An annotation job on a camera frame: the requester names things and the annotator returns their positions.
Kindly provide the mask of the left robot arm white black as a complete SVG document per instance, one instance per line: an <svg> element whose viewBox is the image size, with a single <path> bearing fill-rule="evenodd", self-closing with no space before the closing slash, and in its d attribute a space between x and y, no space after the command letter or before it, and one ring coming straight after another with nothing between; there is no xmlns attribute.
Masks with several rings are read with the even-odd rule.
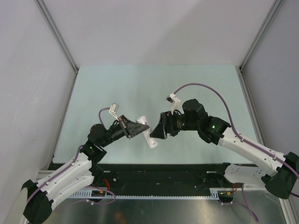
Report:
<svg viewBox="0 0 299 224"><path fill-rule="evenodd" d="M79 146L74 158L47 177L23 183L22 188L28 191L24 217L31 224L42 224L73 193L90 185L101 185L103 174L97 169L97 164L107 153L104 147L122 137L131 139L148 129L147 124L133 122L124 115L108 129L103 124L93 125L87 142Z"/></svg>

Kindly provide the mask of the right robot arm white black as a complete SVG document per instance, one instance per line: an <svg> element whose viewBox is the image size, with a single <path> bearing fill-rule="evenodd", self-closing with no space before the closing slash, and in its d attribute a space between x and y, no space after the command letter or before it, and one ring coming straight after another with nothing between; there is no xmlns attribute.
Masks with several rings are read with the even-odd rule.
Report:
<svg viewBox="0 0 299 224"><path fill-rule="evenodd" d="M245 169L228 165L225 171L215 176L220 187L227 187L230 183L249 183L264 186L278 198L289 198L299 178L299 157L296 154L277 152L243 137L228 122L209 116L196 99L185 101L182 108L183 113L162 112L150 137L164 140L168 136L176 136L180 131L197 131L206 143L232 150L255 165Z"/></svg>

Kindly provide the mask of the white remote control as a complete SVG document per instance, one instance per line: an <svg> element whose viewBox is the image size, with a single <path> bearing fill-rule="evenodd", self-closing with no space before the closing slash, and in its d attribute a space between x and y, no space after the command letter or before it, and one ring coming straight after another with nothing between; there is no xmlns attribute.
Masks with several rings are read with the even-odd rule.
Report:
<svg viewBox="0 0 299 224"><path fill-rule="evenodd" d="M139 123L139 124L143 124L143 125L148 125L149 126L148 121L146 119L146 116L144 116L144 115L138 117L136 119L136 122ZM156 141L156 139L150 137L151 131L152 131L151 128L148 128L142 134L143 134L143 136L144 136L144 138L145 138L145 140L146 140L149 148L155 148L155 147L158 146L158 142Z"/></svg>

